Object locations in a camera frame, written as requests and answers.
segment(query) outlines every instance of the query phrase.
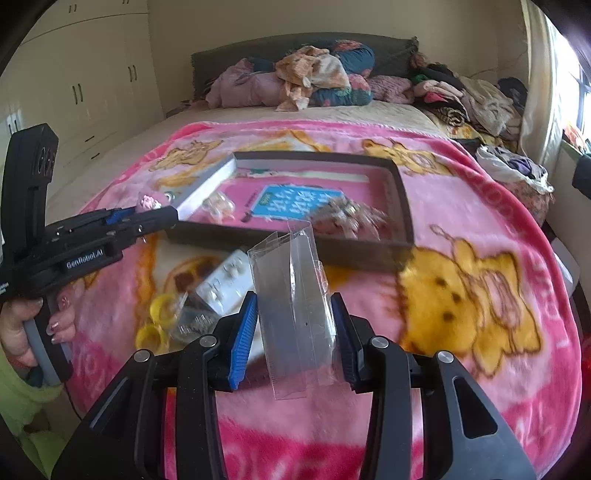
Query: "window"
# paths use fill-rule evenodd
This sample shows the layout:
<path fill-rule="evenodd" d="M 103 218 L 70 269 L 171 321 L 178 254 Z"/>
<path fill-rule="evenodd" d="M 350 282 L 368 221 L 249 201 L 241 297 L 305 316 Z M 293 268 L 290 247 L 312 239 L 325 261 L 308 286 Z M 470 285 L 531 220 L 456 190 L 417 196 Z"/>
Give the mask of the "window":
<path fill-rule="evenodd" d="M 563 119 L 579 127 L 584 138 L 591 138 L 591 85 L 569 42 L 558 35 L 558 89 Z"/>

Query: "white wardrobe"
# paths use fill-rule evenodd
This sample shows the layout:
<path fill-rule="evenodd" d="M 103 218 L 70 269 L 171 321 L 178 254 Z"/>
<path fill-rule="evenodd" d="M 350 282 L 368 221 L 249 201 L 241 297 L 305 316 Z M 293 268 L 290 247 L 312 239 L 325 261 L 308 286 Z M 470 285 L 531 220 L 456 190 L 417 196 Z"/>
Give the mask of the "white wardrobe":
<path fill-rule="evenodd" d="M 49 124 L 60 139 L 50 197 L 163 117 L 147 0 L 58 0 L 0 76 L 2 171 L 11 135 Z"/>

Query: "bedspread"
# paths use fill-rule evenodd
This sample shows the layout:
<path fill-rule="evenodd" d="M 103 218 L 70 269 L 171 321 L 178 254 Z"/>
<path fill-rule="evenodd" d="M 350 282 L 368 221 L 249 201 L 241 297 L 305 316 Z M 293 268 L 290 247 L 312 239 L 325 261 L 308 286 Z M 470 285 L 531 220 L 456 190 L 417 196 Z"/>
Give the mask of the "bedspread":
<path fill-rule="evenodd" d="M 332 291 L 376 334 L 404 348 L 454 352 L 501 411 L 539 475 L 569 444 L 581 394 L 577 329 L 546 238 L 525 208 L 457 144 L 379 125 L 262 121 L 187 125 L 137 161 L 85 208 L 129 206 L 146 187 L 191 182 L 236 150 L 338 151 L 389 158 L 413 217 L 412 258 L 398 275 L 327 266 Z M 162 235 L 85 278 L 70 391 L 87 410 L 134 350 L 150 299 L 199 278 L 219 254 Z M 176 477 L 174 394 L 167 402 L 165 469 Z M 413 471 L 422 473 L 420 399 L 413 397 Z M 340 384 L 275 401 L 270 385 L 217 394 L 232 479 L 357 478 L 371 395 Z"/>

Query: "small items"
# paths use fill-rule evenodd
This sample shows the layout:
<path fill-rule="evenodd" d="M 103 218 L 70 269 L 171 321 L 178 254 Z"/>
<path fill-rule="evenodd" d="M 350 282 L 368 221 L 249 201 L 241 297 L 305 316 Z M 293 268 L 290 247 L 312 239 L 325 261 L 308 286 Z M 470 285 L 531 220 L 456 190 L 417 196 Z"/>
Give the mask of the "small items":
<path fill-rule="evenodd" d="M 345 238 L 380 240 L 388 227 L 388 217 L 381 210 L 343 197 L 333 197 L 310 215 L 316 233 L 343 235 Z"/>
<path fill-rule="evenodd" d="M 144 190 L 139 193 L 138 203 L 136 204 L 135 209 L 138 212 L 147 212 L 149 210 L 159 210 L 167 205 L 170 205 L 170 197 L 168 194 Z"/>
<path fill-rule="evenodd" d="M 236 205 L 222 192 L 211 194 L 203 201 L 202 206 L 215 223 L 222 223 L 226 218 L 234 218 Z"/>
<path fill-rule="evenodd" d="M 248 256 L 243 251 L 236 250 L 189 295 L 193 303 L 202 301 L 223 317 L 232 313 L 246 292 L 253 287 Z"/>
<path fill-rule="evenodd" d="M 215 312 L 185 306 L 170 336 L 178 342 L 191 343 L 201 335 L 211 333 L 219 318 Z"/>

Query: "yellow ring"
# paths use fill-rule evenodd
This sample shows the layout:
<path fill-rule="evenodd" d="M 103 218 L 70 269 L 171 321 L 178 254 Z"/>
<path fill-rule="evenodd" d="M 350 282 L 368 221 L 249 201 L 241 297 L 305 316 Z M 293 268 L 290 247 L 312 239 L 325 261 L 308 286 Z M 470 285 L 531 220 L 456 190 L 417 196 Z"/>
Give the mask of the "yellow ring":
<path fill-rule="evenodd" d="M 135 334 L 135 348 L 145 348 L 154 355 L 161 355 L 168 351 L 168 336 L 158 325 L 147 323 Z"/>
<path fill-rule="evenodd" d="M 174 325 L 174 313 L 167 308 L 177 299 L 176 295 L 171 293 L 164 293 L 158 295 L 150 304 L 150 318 L 163 329 L 168 329 Z"/>

